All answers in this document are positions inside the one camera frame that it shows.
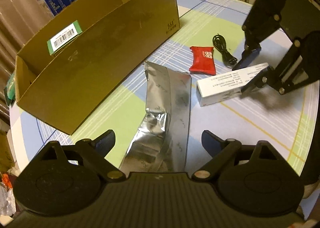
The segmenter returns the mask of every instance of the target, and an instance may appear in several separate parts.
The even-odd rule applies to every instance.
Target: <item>yellow line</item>
[[[289,153],[289,156],[288,156],[288,159],[287,159],[287,160],[289,160],[291,154],[294,154],[294,155],[295,155],[295,153],[293,152],[293,147],[294,147],[294,144],[296,143],[297,136],[298,136],[298,132],[299,132],[299,128],[300,128],[300,124],[301,124],[301,119],[302,119],[302,115],[303,115],[304,103],[305,103],[305,100],[306,100],[306,92],[307,92],[307,88],[304,88],[302,109],[301,109],[300,119],[299,119],[299,123],[298,123],[298,129],[297,129],[296,135],[295,135],[295,137],[294,137],[293,144],[292,144],[292,147],[291,147],[291,149],[290,149],[290,153]]]
[[[257,129],[259,129],[260,131],[262,131],[264,134],[266,134],[267,136],[269,136],[270,138],[272,138],[275,142],[277,142],[280,146],[284,147],[286,150],[290,151],[290,149],[282,144],[279,140],[277,140],[273,135],[271,135],[270,133],[266,132],[264,129],[260,128],[257,124],[253,123],[251,120],[249,120],[248,118],[246,118],[245,116],[241,115],[238,111],[234,110],[233,108],[229,107],[228,105],[226,105],[224,102],[220,102],[221,105],[225,106],[226,108],[228,108],[229,110],[231,110],[233,113],[237,114],[239,117],[243,118],[245,121],[249,122],[250,124],[252,124],[253,126],[255,126]],[[292,151],[292,154],[294,154],[297,158],[299,158],[300,160],[302,160],[304,162],[304,160],[302,158],[300,158],[297,154],[295,154]]]

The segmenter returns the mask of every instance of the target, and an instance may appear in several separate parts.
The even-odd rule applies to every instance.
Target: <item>table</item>
[[[244,47],[241,30],[251,5],[237,0],[177,0],[181,29],[152,53],[149,61],[187,72],[193,61],[190,46],[212,46],[219,33],[238,59]],[[280,29],[261,43],[262,51],[252,64],[276,66],[291,46]],[[214,51],[217,74],[230,71]],[[319,100],[319,82],[280,96],[269,86],[249,97],[236,97],[201,108],[196,98],[196,81],[207,76],[192,75],[190,130],[186,171],[191,174],[211,157],[201,145],[201,133],[208,129],[222,139],[236,138],[244,144],[269,141],[300,174],[310,148]],[[62,145],[81,138],[94,139],[107,129],[116,133],[116,146],[106,159],[119,166],[145,114],[147,81],[140,65],[87,118],[71,136],[61,133],[21,110],[10,108],[14,149],[20,169],[51,140]]]

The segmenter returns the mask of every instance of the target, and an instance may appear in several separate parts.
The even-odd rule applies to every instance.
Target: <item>orange object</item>
[[[9,189],[12,188],[12,184],[10,182],[9,176],[7,174],[3,174],[2,175],[2,182],[4,183],[4,185],[6,187],[8,187]]]

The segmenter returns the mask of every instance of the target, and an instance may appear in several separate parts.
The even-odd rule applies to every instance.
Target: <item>red snack packet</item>
[[[189,71],[216,75],[216,67],[212,56],[213,47],[191,46],[190,49],[193,52],[193,65]]]
[[[9,176],[7,174],[3,174],[2,175],[2,182],[4,183],[4,185],[8,188],[12,188],[12,184],[9,180]]]

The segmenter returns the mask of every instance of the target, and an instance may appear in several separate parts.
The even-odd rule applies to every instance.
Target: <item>black cable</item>
[[[238,59],[228,52],[226,40],[224,39],[224,37],[217,34],[213,37],[212,42],[213,46],[222,54],[223,64],[228,68],[233,68],[236,65]]]

